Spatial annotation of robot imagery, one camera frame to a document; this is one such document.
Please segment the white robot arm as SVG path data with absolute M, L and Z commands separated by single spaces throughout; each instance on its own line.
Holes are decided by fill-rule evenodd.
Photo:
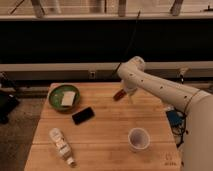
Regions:
M 181 171 L 213 171 L 213 94 L 144 72 L 145 61 L 135 56 L 120 65 L 125 93 L 142 88 L 187 116 Z

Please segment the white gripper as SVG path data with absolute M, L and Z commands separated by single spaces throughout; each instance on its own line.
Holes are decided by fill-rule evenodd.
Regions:
M 128 98 L 130 100 L 130 103 L 133 103 L 133 98 L 132 98 L 133 95 L 132 94 L 134 94 L 137 91 L 137 87 L 133 83 L 131 83 L 129 81 L 125 81 L 125 80 L 122 81 L 122 84 L 123 84 L 123 90 L 127 94 L 129 94 Z

